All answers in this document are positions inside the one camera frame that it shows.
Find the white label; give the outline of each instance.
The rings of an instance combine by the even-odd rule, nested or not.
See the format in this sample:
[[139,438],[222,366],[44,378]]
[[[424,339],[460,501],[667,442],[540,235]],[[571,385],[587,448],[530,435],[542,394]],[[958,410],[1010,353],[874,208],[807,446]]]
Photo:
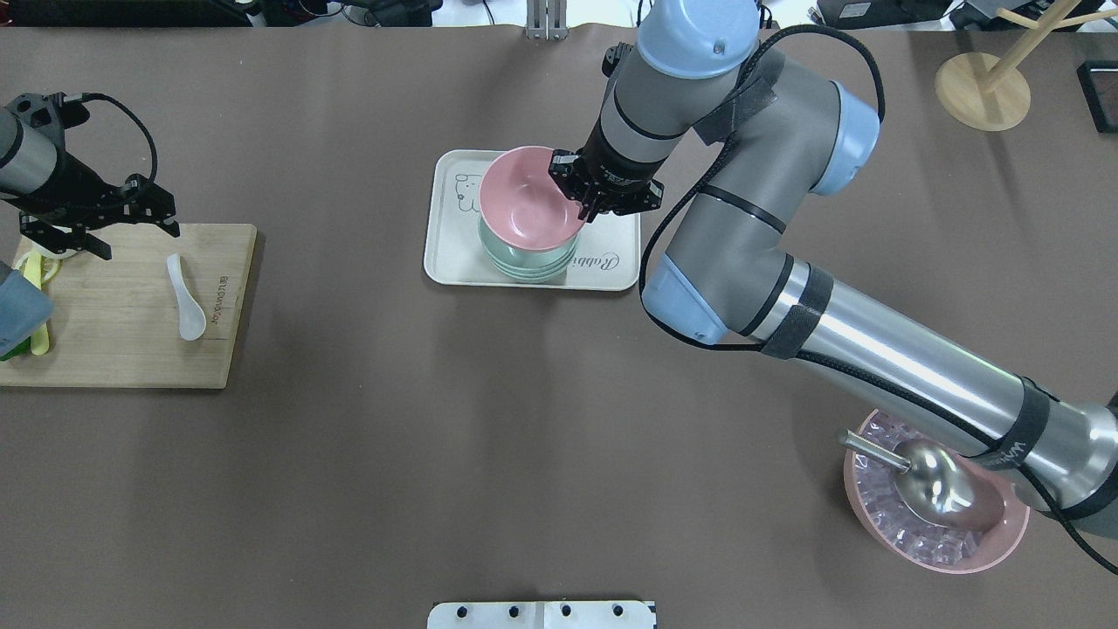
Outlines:
[[839,13],[839,19],[860,18],[870,10],[870,4],[872,4],[872,2],[855,2],[854,4],[846,4],[842,8],[842,12]]

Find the wooden stand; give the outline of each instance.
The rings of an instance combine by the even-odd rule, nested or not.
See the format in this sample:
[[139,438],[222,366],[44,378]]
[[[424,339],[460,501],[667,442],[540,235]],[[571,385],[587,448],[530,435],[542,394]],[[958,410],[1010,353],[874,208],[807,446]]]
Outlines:
[[985,53],[965,53],[939,66],[936,96],[944,108],[959,122],[982,131],[1016,126],[1029,113],[1029,83],[1017,72],[1017,65],[1029,53],[1058,28],[1118,15],[1118,9],[1112,9],[1064,19],[1078,3],[1079,0],[1057,0],[1036,21],[998,9],[998,17],[1029,28],[1029,32],[1001,59]]

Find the pink bowl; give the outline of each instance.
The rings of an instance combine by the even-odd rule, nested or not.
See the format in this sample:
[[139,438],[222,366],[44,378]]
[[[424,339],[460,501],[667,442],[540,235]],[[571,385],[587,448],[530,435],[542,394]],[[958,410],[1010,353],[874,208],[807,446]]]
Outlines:
[[[865,432],[865,427],[870,423],[870,421],[892,426],[898,425],[897,420],[893,420],[884,412],[874,411],[870,413],[870,417],[866,418],[865,421],[862,422],[862,426],[858,428],[859,435]],[[870,532],[870,535],[880,542],[881,545],[906,560],[928,570],[944,572],[947,574],[970,574],[973,572],[982,572],[994,568],[1013,553],[1013,550],[1017,547],[1021,539],[1025,535],[1025,526],[1029,524],[1030,508],[1025,506],[1024,503],[1018,501],[1013,494],[1013,485],[1011,485],[1008,480],[992,471],[979,468],[963,457],[956,457],[955,460],[963,467],[973,471],[975,475],[994,484],[994,487],[997,488],[997,490],[1002,494],[1002,497],[1005,499],[1005,515],[1002,516],[1002,522],[997,523],[994,525],[994,528],[991,528],[983,534],[982,541],[978,543],[978,549],[975,551],[974,555],[960,560],[955,565],[923,563],[909,556],[885,540],[884,535],[882,535],[881,532],[873,525],[873,522],[870,520],[870,514],[866,512],[865,505],[862,504],[862,498],[858,494],[854,452],[850,450],[846,451],[846,458],[843,461],[843,480],[846,485],[846,498],[850,499],[850,505],[854,508],[854,514],[858,515],[859,522],[862,523],[862,526],[864,526],[865,530]]]
[[523,250],[550,250],[582,228],[579,203],[563,196],[548,174],[551,149],[521,146],[496,158],[477,192],[482,220],[504,242]]

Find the metal ladle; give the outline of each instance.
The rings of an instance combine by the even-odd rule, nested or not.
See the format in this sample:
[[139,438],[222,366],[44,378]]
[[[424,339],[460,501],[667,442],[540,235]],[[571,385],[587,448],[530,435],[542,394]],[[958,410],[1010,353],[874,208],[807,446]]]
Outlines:
[[939,444],[911,439],[890,451],[849,430],[837,437],[839,444],[892,468],[897,493],[920,520],[963,531],[988,531],[1002,521],[1002,494]]

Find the white spoon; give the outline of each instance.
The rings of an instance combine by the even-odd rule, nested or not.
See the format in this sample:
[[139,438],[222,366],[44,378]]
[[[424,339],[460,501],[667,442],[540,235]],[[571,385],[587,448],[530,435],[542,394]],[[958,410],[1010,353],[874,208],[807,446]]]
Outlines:
[[195,341],[206,332],[206,312],[198,305],[182,278],[182,258],[172,252],[167,256],[167,271],[171,275],[174,297],[179,299],[179,336],[182,341]]

